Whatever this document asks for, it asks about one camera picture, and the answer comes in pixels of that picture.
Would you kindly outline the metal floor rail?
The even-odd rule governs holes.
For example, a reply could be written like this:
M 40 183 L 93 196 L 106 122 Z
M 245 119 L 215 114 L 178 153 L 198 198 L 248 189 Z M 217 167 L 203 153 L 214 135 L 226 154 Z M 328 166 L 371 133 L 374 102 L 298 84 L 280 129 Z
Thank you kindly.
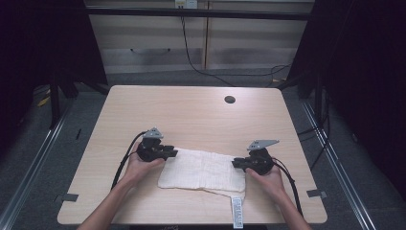
M 71 109 L 72 105 L 68 104 L 63 110 L 61 117 L 57 120 L 55 126 L 48 131 L 46 138 L 36 153 L 33 163 L 25 173 L 16 192 L 6 206 L 5 211 L 0 216 L 0 230 L 12 229 L 15 220 L 18 217 L 20 210 L 22 209 L 22 206 L 24 205 L 57 137 L 59 136 L 59 133 L 61 132 L 66 121 L 66 117 L 69 115 Z
M 337 180 L 350 204 L 350 207 L 355 214 L 361 228 L 363 230 L 377 230 L 375 224 L 372 221 L 372 217 L 367 210 L 364 202 L 354 188 L 340 158 L 338 157 L 333 145 L 327 138 L 327 133 L 321 125 L 316 121 L 315 111 L 311 104 L 308 102 L 303 103 L 304 112 L 307 116 L 308 121 L 311 126 L 315 129 L 316 136 L 324 148 L 324 153 L 327 160 L 332 167 Z

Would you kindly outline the black horizontal frame bar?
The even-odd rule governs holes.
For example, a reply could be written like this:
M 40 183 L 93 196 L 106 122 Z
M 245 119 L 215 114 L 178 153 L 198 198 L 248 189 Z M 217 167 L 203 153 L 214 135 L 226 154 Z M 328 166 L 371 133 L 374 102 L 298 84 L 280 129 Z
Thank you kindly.
M 208 17 L 237 19 L 269 19 L 269 20 L 314 20 L 310 13 L 270 12 L 270 11 L 218 11 L 218 10 L 177 10 L 177 9 L 140 9 L 140 8 L 102 8 L 89 7 L 88 14 L 99 15 L 134 15 L 134 16 L 177 16 L 177 17 Z

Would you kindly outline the black stand post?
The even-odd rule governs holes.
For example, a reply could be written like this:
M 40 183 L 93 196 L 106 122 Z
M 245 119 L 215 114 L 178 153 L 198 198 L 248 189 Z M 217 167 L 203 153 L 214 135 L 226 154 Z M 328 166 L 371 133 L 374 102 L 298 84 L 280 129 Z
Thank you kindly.
M 50 129 L 53 129 L 60 118 L 60 106 L 59 106 L 59 95 L 56 73 L 53 73 L 52 76 L 50 77 L 50 99 L 52 108 L 52 121 L 50 124 Z

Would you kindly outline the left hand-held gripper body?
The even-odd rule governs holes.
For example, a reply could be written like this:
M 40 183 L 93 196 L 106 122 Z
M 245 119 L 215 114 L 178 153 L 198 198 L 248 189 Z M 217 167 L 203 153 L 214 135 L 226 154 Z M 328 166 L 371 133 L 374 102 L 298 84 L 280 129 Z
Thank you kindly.
M 149 129 L 142 135 L 142 142 L 138 145 L 136 153 L 145 162 L 152 162 L 158 158 L 167 160 L 169 157 L 161 145 L 162 139 L 163 134 L 156 127 Z

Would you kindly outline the person's right hand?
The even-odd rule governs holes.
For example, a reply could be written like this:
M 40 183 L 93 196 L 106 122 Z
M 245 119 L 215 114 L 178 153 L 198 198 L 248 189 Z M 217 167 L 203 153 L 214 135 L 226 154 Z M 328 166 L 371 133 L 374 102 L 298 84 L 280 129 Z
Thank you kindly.
M 265 175 L 259 175 L 253 169 L 248 168 L 246 173 L 252 176 L 260 184 L 262 189 L 276 202 L 280 203 L 286 198 L 286 191 L 282 182 L 282 174 L 278 168 L 273 167 Z

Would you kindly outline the person's left hand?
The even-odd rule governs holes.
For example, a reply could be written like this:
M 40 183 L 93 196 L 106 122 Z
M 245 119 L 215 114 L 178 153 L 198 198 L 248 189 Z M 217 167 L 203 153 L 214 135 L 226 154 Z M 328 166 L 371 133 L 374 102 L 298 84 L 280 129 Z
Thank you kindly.
M 134 188 L 153 168 L 165 163 L 162 158 L 155 159 L 151 162 L 143 161 L 136 152 L 139 142 L 134 144 L 131 154 L 128 158 L 127 167 L 121 182 Z

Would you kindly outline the white wall socket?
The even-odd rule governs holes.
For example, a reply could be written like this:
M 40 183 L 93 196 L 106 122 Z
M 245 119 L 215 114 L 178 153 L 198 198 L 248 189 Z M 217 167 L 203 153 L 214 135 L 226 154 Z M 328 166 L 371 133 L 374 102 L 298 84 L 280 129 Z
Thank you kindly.
M 196 10 L 198 8 L 197 0 L 174 0 L 176 9 Z

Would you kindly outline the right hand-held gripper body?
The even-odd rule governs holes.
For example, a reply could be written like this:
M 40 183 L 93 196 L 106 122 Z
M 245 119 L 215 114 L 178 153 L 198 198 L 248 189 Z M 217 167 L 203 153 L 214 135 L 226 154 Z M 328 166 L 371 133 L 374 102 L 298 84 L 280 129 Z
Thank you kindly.
M 279 140 L 254 140 L 247 148 L 249 156 L 245 158 L 247 163 L 243 170 L 252 169 L 259 175 L 269 173 L 274 161 L 266 148 L 278 143 Z

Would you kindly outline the grey tape strip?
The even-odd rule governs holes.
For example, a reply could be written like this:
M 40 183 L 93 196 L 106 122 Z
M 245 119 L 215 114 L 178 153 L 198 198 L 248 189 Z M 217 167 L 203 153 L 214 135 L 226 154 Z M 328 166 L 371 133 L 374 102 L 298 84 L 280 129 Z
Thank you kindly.
M 76 202 L 78 199 L 78 195 L 75 194 L 63 194 L 63 195 L 57 195 L 55 198 L 55 202 L 63 202 L 63 201 L 69 201 L 69 202 Z
M 327 193 L 325 191 L 321 191 L 321 190 L 318 190 L 318 189 L 309 190 L 306 193 L 307 193 L 307 196 L 309 198 L 316 197 L 316 196 L 318 196 L 319 198 L 326 198 L 327 197 Z

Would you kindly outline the dark curtain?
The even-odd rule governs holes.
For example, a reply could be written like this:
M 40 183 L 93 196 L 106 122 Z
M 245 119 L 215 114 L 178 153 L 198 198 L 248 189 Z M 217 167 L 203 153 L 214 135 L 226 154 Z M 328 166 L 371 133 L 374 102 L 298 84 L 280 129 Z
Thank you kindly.
M 8 154 L 34 90 L 55 82 L 106 84 L 84 0 L 0 0 L 0 159 Z
M 320 81 L 406 201 L 406 0 L 314 0 L 288 78 Z

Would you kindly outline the white towel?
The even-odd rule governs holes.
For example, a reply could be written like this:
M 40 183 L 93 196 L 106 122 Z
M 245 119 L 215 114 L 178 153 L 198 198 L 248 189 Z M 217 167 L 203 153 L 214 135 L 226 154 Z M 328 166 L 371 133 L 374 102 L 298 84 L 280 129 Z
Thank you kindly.
M 245 198 L 245 172 L 236 169 L 232 155 L 176 148 L 158 179 L 161 189 L 200 190 L 231 199 L 233 227 L 243 228 L 242 203 Z

